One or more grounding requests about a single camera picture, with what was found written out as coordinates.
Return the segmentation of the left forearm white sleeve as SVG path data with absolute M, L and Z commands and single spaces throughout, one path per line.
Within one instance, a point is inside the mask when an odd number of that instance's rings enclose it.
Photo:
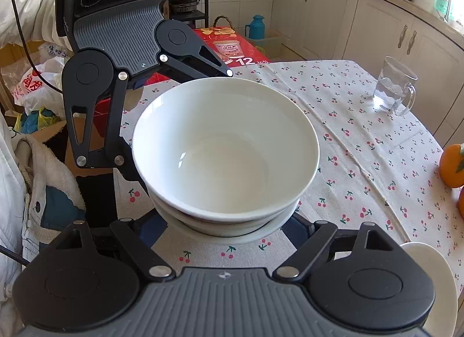
M 71 49 L 69 41 L 57 34 L 55 0 L 15 0 L 15 2 L 23 36 L 27 42 L 54 42 L 68 50 Z M 22 43 L 11 0 L 1 0 L 0 24 L 0 46 Z

